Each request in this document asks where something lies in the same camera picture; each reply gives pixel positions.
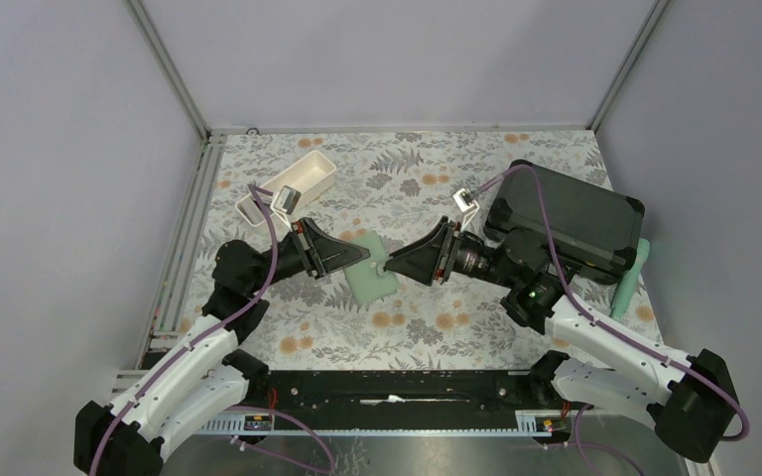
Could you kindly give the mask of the green card holder wallet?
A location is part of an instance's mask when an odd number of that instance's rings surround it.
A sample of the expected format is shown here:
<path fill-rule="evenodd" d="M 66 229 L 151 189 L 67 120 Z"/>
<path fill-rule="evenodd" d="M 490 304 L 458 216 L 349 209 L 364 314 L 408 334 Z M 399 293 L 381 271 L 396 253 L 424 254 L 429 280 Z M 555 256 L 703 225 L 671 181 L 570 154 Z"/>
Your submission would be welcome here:
<path fill-rule="evenodd" d="M 393 295 L 399 289 L 397 275 L 385 270 L 389 258 L 382 237 L 375 231 L 357 236 L 353 244 L 366 248 L 369 257 L 344 269 L 347 285 L 358 306 Z"/>

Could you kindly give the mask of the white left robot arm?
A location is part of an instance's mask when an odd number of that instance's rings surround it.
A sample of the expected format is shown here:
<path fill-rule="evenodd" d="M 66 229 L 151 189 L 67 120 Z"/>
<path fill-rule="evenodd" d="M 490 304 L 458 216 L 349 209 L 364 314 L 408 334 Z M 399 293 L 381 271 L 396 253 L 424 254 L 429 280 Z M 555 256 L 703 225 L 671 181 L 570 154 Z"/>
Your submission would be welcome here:
<path fill-rule="evenodd" d="M 87 475 L 157 475 L 176 447 L 223 409 L 254 408 L 267 398 L 264 364 L 231 361 L 258 327 L 273 284 L 300 273 L 319 279 L 361 263 L 367 248 L 324 233 L 310 218 L 289 227 L 269 250 L 242 240 L 215 256 L 214 289 L 190 330 L 150 371 L 112 402 L 77 414 L 74 466 Z"/>

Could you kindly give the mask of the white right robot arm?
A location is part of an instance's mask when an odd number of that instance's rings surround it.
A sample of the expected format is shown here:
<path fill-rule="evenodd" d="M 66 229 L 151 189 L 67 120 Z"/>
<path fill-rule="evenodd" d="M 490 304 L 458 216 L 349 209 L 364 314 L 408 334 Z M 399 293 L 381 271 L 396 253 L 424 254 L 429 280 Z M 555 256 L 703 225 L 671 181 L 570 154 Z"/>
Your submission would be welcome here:
<path fill-rule="evenodd" d="M 531 399 L 552 409 L 563 400 L 617 412 L 652 429 L 677 454 L 706 463 L 723 441 L 739 441 L 751 422 L 726 362 L 649 339 L 572 294 L 568 267 L 551 239 L 524 229 L 489 247 L 444 217 L 425 237 L 390 255 L 384 268 L 430 286 L 460 274 L 507 289 L 501 304 L 518 325 L 555 337 L 603 363 L 552 352 L 535 366 Z"/>

